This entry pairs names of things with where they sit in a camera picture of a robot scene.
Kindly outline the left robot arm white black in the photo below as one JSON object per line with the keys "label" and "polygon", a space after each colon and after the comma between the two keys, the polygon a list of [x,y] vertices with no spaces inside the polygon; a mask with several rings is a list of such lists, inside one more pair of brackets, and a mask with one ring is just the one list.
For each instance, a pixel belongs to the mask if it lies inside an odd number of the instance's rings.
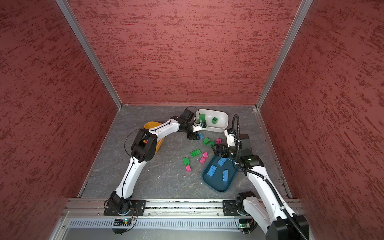
{"label": "left robot arm white black", "polygon": [[131,199],[135,185],[144,166],[155,156],[158,143],[176,132],[186,133],[190,140],[198,139],[198,132],[202,126],[196,121],[196,114],[185,110],[182,115],[173,116],[155,128],[138,130],[131,152],[128,154],[129,166],[116,190],[104,203],[105,216],[126,216],[134,213],[135,208]]}

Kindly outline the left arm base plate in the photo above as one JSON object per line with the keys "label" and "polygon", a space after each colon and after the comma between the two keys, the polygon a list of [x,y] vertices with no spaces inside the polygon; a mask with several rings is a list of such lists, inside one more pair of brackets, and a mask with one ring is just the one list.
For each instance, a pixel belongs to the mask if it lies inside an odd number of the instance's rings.
{"label": "left arm base plate", "polygon": [[104,203],[104,216],[142,216],[144,214],[146,200],[130,200],[125,201],[120,206],[116,207],[113,202],[108,199]]}

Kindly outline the blue long brick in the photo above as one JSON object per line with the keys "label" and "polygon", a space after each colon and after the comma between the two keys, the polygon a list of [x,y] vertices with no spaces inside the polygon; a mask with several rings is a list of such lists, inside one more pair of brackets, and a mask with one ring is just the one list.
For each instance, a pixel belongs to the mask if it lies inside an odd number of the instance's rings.
{"label": "blue long brick", "polygon": [[209,177],[213,177],[213,175],[215,174],[216,170],[217,170],[217,167],[214,166],[214,165],[211,165],[209,170],[208,170],[208,172],[207,172],[207,175]]}
{"label": "blue long brick", "polygon": [[222,180],[223,180],[223,183],[227,183],[228,182],[228,178],[229,178],[229,171],[228,170],[223,170],[223,175],[222,175]]}
{"label": "blue long brick", "polygon": [[227,161],[227,158],[220,158],[217,162],[218,166],[222,167],[225,162]]}

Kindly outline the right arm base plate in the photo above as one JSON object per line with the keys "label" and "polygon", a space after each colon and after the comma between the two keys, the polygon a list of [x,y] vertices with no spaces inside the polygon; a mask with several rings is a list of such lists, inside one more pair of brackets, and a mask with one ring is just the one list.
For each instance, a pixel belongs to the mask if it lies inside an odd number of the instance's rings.
{"label": "right arm base plate", "polygon": [[223,200],[223,213],[226,217],[248,217],[248,214],[245,211],[244,200],[236,199],[236,200]]}

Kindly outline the blue long brick bottom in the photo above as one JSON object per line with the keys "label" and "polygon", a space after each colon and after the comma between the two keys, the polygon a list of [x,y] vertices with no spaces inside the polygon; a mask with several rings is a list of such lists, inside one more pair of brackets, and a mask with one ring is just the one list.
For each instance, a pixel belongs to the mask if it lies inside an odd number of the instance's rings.
{"label": "blue long brick bottom", "polygon": [[228,170],[223,170],[223,175],[222,175],[222,180],[223,180],[223,183],[227,183],[228,182],[228,178],[229,178],[229,171]]}

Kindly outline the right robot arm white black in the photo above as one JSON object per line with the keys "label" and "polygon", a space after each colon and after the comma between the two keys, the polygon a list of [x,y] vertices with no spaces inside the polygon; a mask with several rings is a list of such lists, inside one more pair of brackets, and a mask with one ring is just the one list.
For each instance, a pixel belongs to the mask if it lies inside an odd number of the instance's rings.
{"label": "right robot arm white black", "polygon": [[227,147],[217,144],[215,154],[230,158],[236,170],[245,173],[254,185],[261,200],[253,192],[239,193],[236,197],[236,211],[250,219],[239,219],[238,228],[243,234],[250,234],[261,228],[267,240],[309,240],[310,227],[305,216],[295,213],[286,203],[268,176],[262,160],[252,150],[239,146]]}

